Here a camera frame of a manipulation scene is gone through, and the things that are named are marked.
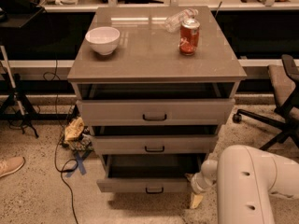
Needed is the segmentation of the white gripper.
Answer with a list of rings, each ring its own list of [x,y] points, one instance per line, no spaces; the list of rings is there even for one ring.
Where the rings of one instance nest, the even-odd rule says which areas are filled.
[[[204,196],[201,193],[206,192],[213,186],[213,181],[203,175],[202,172],[196,174],[185,174],[187,180],[191,182],[192,190],[190,208],[196,209]]]

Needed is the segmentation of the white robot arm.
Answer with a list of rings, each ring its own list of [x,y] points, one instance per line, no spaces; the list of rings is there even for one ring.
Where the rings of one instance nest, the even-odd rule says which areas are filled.
[[[269,198],[299,198],[299,163],[255,147],[227,147],[218,160],[204,161],[186,177],[192,208],[202,193],[217,188],[218,224],[275,224]]]

